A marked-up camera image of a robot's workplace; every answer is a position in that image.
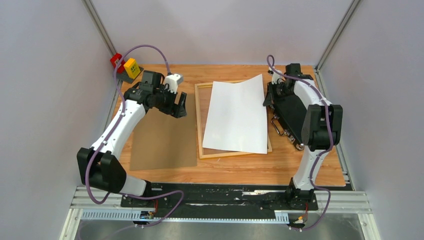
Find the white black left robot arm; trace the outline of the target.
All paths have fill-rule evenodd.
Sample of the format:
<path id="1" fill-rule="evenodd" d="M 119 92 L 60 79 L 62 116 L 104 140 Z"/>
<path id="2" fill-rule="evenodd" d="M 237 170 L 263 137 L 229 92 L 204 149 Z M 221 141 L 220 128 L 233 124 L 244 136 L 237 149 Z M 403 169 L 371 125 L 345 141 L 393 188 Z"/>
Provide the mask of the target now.
<path id="1" fill-rule="evenodd" d="M 152 203 L 151 183 L 127 174 L 119 157 L 130 134 L 150 109 L 156 108 L 177 119 L 187 115 L 187 94 L 178 93 L 183 81 L 184 77 L 178 73 L 167 76 L 149 70 L 142 73 L 141 81 L 124 92 L 118 112 L 106 130 L 91 147 L 78 151 L 76 158 L 83 185 L 134 196 L 142 207 Z"/>

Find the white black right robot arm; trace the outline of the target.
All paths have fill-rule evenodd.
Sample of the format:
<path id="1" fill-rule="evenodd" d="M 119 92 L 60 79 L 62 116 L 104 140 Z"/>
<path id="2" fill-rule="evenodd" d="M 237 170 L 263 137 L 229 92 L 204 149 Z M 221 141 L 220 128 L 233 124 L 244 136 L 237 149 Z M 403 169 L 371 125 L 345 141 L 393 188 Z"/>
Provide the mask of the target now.
<path id="1" fill-rule="evenodd" d="M 268 66 L 271 81 L 267 84 L 265 107 L 272 110 L 271 124 L 287 135 L 297 150 L 303 151 L 300 165 L 284 194 L 292 209 L 314 199 L 315 179 L 324 158 L 341 139 L 343 108 L 333 104 L 319 91 L 312 76 L 303 74 L 298 63 L 286 66 L 285 72 Z"/>

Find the brown cardboard backing sheet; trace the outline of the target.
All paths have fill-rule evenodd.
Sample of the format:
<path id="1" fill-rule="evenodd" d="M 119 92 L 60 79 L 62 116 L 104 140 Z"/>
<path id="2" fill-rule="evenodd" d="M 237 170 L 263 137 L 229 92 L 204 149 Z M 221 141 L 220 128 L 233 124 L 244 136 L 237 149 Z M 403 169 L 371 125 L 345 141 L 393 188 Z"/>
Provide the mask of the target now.
<path id="1" fill-rule="evenodd" d="M 133 130 L 132 171 L 197 166 L 195 97 L 186 99 L 187 116 L 174 118 L 152 108 Z"/>

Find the landscape photo print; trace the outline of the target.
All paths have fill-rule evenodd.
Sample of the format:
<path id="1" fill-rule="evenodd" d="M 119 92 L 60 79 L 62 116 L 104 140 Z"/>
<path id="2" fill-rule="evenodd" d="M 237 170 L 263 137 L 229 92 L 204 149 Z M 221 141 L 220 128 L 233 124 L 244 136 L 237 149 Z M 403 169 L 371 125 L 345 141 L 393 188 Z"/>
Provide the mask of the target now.
<path id="1" fill-rule="evenodd" d="M 202 147 L 267 154 L 268 124 L 262 74 L 212 84 Z"/>

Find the light wooden picture frame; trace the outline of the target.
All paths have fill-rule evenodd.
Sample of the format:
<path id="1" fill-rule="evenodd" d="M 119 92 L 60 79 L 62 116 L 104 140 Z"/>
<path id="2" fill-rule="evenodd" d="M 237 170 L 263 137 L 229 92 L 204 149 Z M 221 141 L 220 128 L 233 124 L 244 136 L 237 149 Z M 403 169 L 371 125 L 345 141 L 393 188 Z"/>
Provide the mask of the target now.
<path id="1" fill-rule="evenodd" d="M 242 81 L 245 81 L 245 80 L 231 80 L 231 81 L 223 81 L 223 82 L 238 83 Z M 195 114 L 196 114 L 196 123 L 197 123 L 197 142 L 198 142 L 199 158 L 200 159 L 224 158 L 224 157 L 252 154 L 248 152 L 236 152 L 236 151 L 210 149 L 210 148 L 204 148 L 202 146 L 205 127 L 206 127 L 206 121 L 208 116 L 208 110 L 210 105 L 212 85 L 213 85 L 213 82 L 208 82 L 208 83 L 198 83 L 198 84 L 195 84 L 194 86 Z M 270 138 L 268 135 L 267 153 L 271 151 L 272 151 L 272 146 L 271 146 Z"/>

